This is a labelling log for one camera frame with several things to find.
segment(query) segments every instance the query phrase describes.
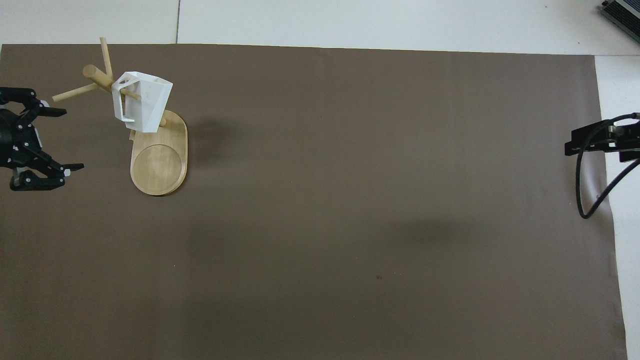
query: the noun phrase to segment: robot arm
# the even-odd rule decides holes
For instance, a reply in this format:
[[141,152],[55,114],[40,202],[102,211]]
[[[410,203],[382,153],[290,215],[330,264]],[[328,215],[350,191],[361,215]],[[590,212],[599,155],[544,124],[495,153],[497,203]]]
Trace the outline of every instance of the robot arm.
[[[3,108],[8,102],[21,103],[24,110],[14,114]],[[66,113],[38,100],[32,89],[0,87],[0,167],[13,170],[12,190],[53,190],[65,184],[71,171],[84,168],[83,164],[62,165],[54,161],[42,150],[38,131],[32,125],[37,116],[59,117]],[[27,168],[46,177],[38,177]]]

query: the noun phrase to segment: brown mat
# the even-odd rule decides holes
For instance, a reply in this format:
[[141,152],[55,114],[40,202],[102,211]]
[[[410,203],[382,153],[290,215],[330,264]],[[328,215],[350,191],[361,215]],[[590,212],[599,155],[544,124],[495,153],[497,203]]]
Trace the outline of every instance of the brown mat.
[[[110,50],[174,82],[187,179],[137,191],[106,94],[38,119],[86,168],[40,193],[0,171],[1,358],[626,358],[609,207],[578,216],[563,156],[599,120],[592,56]],[[0,85],[46,100],[87,63],[4,45]]]

